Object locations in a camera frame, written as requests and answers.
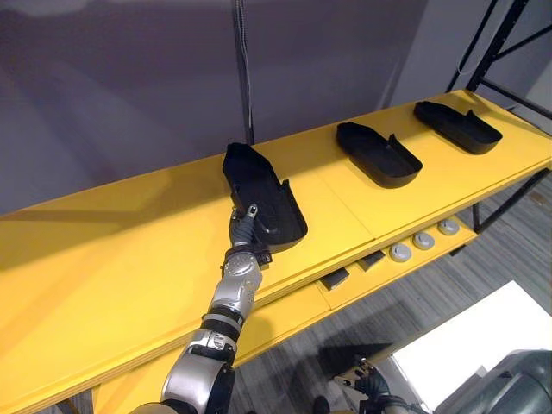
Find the grey wall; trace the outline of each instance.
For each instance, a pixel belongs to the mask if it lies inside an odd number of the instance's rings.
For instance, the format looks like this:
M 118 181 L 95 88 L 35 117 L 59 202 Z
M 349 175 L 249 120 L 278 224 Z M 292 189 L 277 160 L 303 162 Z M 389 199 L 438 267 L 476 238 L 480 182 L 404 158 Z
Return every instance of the grey wall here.
M 243 136 L 229 2 L 1 4 L 0 211 Z
M 249 2 L 257 141 L 387 104 L 425 6 L 411 0 Z
M 257 140 L 444 91 L 489 1 L 246 1 Z M 0 0 L 0 213 L 242 141 L 230 4 Z M 551 7 L 531 0 L 511 41 Z M 528 92 L 549 46 L 493 78 Z

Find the yellow wooden board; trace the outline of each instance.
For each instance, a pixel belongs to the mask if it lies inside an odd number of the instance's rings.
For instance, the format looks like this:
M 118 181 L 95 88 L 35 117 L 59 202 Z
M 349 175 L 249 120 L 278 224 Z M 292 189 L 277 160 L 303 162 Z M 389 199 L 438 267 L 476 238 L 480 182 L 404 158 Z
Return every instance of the yellow wooden board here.
M 504 139 L 466 154 L 407 104 L 355 120 L 424 163 L 384 190 L 335 143 L 335 124 L 257 146 L 289 178 L 309 225 L 263 272 L 258 306 L 550 165 L 541 132 L 466 92 Z M 0 413 L 32 412 L 183 346 L 210 301 L 228 245 L 222 155 L 83 191 L 0 218 Z
M 265 289 L 373 239 L 320 178 L 273 158 L 310 230 L 273 256 L 259 300 Z M 229 247 L 222 161 L 210 157 L 0 218 L 0 412 L 35 411 L 187 342 Z
M 444 235 L 437 229 L 436 225 L 423 230 L 435 240 L 435 246 L 429 250 L 421 250 L 414 246 L 410 236 L 400 241 L 408 246 L 412 252 L 412 257 L 406 262 L 393 261 L 389 255 L 389 247 L 387 247 L 382 250 L 386 257 L 368 268 L 367 271 L 358 262 L 347 266 L 349 276 L 331 291 L 322 282 L 318 281 L 318 289 L 328 301 L 329 307 L 332 310 L 337 310 L 357 299 L 364 298 L 367 294 L 402 278 L 447 252 L 469 243 L 477 236 L 458 218 L 454 216 L 450 218 L 460 224 L 460 230 L 455 235 Z
M 241 333 L 235 365 L 293 335 L 328 311 L 314 284 L 255 310 Z M 95 388 L 95 414 L 127 414 L 139 405 L 159 401 L 165 377 L 180 352 L 180 348 L 175 349 Z
M 413 252 L 412 258 L 405 263 L 393 262 L 387 256 L 367 272 L 353 263 L 347 266 L 348 279 L 331 292 L 322 283 L 315 282 L 256 310 L 242 331 L 235 364 L 241 365 L 330 313 L 476 237 L 464 223 L 455 217 L 451 218 L 461 225 L 456 235 L 443 235 L 436 226 L 425 230 L 436 240 L 431 250 L 417 249 L 412 245 L 410 237 L 401 241 Z M 146 402 L 158 401 L 161 385 L 179 355 L 180 349 L 171 351 L 94 388 L 94 412 L 126 414 Z
M 503 138 L 490 152 L 469 154 L 441 137 L 413 115 L 414 103 L 359 116 L 367 125 L 398 140 L 423 163 L 416 178 L 396 189 L 376 185 L 336 144 L 336 124 L 295 134 L 289 141 L 309 141 L 317 149 L 306 162 L 362 221 L 376 238 L 436 214 L 450 214 L 550 165 L 552 141 L 542 131 L 497 105 L 465 91 L 431 98 L 462 113 L 477 116 L 498 129 Z

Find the black plastic tray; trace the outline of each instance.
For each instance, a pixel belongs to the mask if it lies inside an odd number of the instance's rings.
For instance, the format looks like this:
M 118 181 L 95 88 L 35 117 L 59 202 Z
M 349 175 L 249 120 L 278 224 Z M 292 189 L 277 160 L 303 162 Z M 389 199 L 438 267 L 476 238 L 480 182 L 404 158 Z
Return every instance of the black plastic tray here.
M 281 184 L 270 162 L 249 145 L 228 145 L 223 172 L 238 213 L 245 214 L 253 203 L 259 207 L 254 222 L 258 242 L 266 244 L 271 251 L 278 251 L 307 234 L 307 224 L 289 181 L 285 179 Z
M 388 141 L 373 129 L 358 123 L 337 125 L 337 142 L 356 166 L 385 188 L 411 182 L 423 166 L 395 135 L 391 135 Z
M 466 115 L 447 105 L 418 102 L 414 115 L 439 134 L 472 154 L 484 154 L 502 138 L 502 134 L 478 118 L 472 110 Z

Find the black cord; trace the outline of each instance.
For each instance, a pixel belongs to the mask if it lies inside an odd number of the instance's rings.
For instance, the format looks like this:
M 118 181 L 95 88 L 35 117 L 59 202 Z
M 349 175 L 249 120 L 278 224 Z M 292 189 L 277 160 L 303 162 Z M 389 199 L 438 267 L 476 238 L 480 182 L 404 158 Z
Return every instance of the black cord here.
M 233 1 L 235 50 L 240 77 L 241 106 L 246 133 L 246 143 L 255 144 L 253 129 L 253 108 L 251 104 L 251 78 L 249 76 L 248 38 L 245 27 L 245 9 L 243 0 Z

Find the lower yellow shelf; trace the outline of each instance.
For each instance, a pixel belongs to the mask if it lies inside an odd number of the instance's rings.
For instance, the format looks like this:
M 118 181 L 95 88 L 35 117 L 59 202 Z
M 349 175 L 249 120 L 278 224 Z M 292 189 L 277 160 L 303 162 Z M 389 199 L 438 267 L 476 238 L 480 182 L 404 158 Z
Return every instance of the lower yellow shelf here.
M 317 281 L 254 310 L 238 342 L 235 365 L 249 361 L 343 306 L 392 283 L 477 236 L 460 220 L 453 218 L 461 225 L 460 231 L 455 235 L 441 234 L 436 225 L 425 230 L 436 241 L 431 250 L 419 250 L 412 245 L 410 238 L 403 240 L 412 251 L 412 257 L 405 263 L 392 261 L 388 257 L 389 249 L 386 248 L 386 257 L 367 272 L 356 262 L 347 266 L 347 280 L 330 292 Z M 181 351 L 182 349 L 175 349 L 95 387 L 94 412 L 126 414 L 139 405 L 159 401 L 165 377 Z
M 254 310 L 241 333 L 235 366 L 322 319 L 329 311 L 314 284 Z M 94 412 L 127 414 L 139 405 L 159 401 L 165 377 L 181 352 L 181 348 L 174 349 L 94 388 Z
M 455 216 L 450 218 L 460 224 L 460 230 L 455 235 L 442 234 L 437 229 L 436 224 L 424 230 L 435 239 L 435 246 L 429 250 L 421 250 L 415 247 L 412 244 L 411 236 L 404 238 L 401 243 L 407 245 L 412 251 L 412 257 L 406 262 L 397 263 L 393 261 L 389 256 L 389 247 L 387 247 L 383 249 L 386 257 L 367 271 L 364 271 L 358 262 L 345 267 L 349 273 L 348 278 L 332 291 L 326 289 L 322 282 L 318 281 L 318 289 L 328 302 L 329 307 L 336 310 L 359 298 L 363 298 L 455 248 L 469 243 L 477 236 L 460 219 Z

